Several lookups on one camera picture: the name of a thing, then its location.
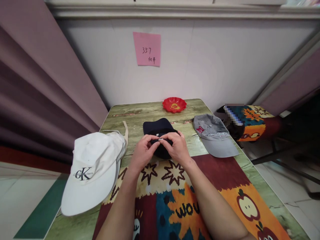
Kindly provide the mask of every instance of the black cap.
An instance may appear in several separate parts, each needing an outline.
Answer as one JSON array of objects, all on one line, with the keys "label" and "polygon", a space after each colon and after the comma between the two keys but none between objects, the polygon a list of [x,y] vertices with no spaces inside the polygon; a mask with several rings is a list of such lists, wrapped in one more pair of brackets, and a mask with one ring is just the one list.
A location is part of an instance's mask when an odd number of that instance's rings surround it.
[{"label": "black cap", "polygon": [[[177,130],[173,129],[171,123],[166,118],[161,118],[155,122],[144,122],[143,123],[143,133],[158,136],[161,138],[162,135],[165,135],[169,132],[178,132]],[[166,148],[161,144],[156,151],[154,152],[159,158],[162,159],[170,159],[171,156],[166,150]]]}]

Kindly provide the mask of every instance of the red dish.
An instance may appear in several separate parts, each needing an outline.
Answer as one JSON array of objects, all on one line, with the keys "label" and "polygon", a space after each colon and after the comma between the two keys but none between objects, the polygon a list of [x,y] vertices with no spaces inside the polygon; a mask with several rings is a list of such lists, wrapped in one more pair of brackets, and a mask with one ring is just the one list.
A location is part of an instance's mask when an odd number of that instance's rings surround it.
[{"label": "red dish", "polygon": [[183,99],[177,97],[167,98],[162,104],[164,109],[172,113],[181,112],[187,106],[187,103]]}]

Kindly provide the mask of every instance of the gray baseball cap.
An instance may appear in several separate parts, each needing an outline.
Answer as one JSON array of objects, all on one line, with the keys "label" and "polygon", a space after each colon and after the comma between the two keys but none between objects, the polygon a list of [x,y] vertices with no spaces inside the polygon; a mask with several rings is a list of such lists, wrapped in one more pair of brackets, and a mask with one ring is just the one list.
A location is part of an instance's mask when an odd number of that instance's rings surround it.
[{"label": "gray baseball cap", "polygon": [[220,118],[210,114],[195,116],[193,127],[211,155],[225,158],[239,154]]}]

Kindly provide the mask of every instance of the white wall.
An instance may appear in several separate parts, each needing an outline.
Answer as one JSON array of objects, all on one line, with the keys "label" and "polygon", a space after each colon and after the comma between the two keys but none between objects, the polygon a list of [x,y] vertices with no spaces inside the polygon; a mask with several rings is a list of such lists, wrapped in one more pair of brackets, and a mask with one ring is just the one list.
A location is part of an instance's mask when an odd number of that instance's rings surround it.
[{"label": "white wall", "polygon": [[[201,98],[247,103],[316,29],[315,21],[58,21],[109,107]],[[161,66],[137,66],[132,32],[161,34]]]}]

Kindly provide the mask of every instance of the pink sticky note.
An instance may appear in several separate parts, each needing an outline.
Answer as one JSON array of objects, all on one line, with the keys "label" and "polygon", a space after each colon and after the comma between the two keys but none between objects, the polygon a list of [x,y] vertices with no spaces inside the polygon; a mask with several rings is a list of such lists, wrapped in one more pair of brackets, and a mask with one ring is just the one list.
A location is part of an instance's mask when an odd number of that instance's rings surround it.
[{"label": "pink sticky note", "polygon": [[133,32],[138,65],[160,67],[161,35]]}]

